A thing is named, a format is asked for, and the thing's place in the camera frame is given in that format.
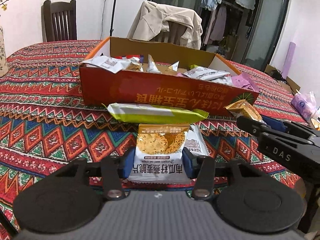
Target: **red tribal pattern tablecloth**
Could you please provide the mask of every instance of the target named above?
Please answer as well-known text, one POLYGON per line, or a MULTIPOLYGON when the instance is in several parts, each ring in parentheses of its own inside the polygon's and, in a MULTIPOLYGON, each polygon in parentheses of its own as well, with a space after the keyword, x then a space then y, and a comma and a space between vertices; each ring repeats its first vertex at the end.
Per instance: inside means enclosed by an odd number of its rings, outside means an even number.
MULTIPOLYGON (((122 155, 134 146, 136 124, 118 123, 101 107, 83 103, 79 63, 99 41, 41 43, 8 57, 10 70, 0 78, 0 207, 12 223, 17 194, 77 157, 98 162, 122 155)), ((291 106, 292 96, 272 78, 233 63, 249 73, 261 88, 258 111, 271 117, 303 122, 291 106)), ((232 118, 210 116, 200 123, 211 156, 225 162, 244 159, 292 187, 298 179, 257 151, 257 143, 235 126, 232 118)), ((91 184, 99 187, 100 178, 91 184)), ((217 193, 226 178, 216 178, 217 193)), ((124 182, 124 187, 139 185, 124 182)), ((190 185, 162 185, 156 189, 190 189, 190 185)), ((0 228, 0 239, 7 233, 0 228)))

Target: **green snack bar wrapper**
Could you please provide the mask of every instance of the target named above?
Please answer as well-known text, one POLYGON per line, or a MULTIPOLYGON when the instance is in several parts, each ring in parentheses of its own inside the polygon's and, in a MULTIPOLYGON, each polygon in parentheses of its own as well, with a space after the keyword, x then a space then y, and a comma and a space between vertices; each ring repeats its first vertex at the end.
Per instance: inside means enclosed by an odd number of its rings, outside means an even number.
POLYGON ((200 109, 192 111, 171 107, 143 104, 113 103, 106 107, 118 121, 149 124, 195 123, 208 118, 209 113, 200 109))
POLYGON ((198 66, 198 65, 193 64, 193 65, 191 65, 191 66, 190 66, 190 69, 194 69, 194 68, 196 68, 196 67, 199 67, 199 66, 198 66))

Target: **chair backrest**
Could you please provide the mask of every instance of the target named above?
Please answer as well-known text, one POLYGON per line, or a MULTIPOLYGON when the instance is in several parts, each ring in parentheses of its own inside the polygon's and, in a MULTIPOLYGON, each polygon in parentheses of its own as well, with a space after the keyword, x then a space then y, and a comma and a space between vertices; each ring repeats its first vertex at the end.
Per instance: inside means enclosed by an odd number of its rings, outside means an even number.
POLYGON ((187 27, 176 22, 169 23, 169 32, 160 32, 152 41, 172 43, 180 45, 180 38, 185 33, 187 27))
POLYGON ((47 41, 77 39, 76 0, 43 3, 44 28, 47 41))

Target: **orange cardboard box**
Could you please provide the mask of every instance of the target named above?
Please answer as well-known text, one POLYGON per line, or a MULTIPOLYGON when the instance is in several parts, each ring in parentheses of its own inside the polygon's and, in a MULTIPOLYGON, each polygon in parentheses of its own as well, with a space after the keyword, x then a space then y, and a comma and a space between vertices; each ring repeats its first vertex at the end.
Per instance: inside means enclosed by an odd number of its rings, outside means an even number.
MULTIPOLYGON (((241 73, 220 55, 170 43, 108 37, 86 59, 101 54, 111 57, 142 54, 144 65, 148 63, 148 54, 155 62, 173 64, 180 61, 180 73, 187 71, 193 64, 225 70, 231 75, 241 73)), ((81 65, 80 77, 84 103, 93 106, 101 106, 101 103, 154 104, 188 110, 198 108, 211 115, 231 116, 225 106, 240 99, 253 104, 259 95, 251 90, 187 77, 130 70, 113 74, 87 64, 81 65)))

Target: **beige jacket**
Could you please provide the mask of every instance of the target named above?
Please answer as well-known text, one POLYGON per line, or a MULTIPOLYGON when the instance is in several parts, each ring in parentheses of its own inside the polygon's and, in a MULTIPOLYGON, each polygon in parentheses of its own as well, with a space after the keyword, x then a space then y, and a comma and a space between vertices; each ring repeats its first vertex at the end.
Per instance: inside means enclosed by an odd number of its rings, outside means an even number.
POLYGON ((200 49, 202 19, 194 10, 172 5, 144 1, 127 35, 129 39, 150 41, 160 32, 169 32, 169 23, 187 27, 180 38, 180 45, 200 49))

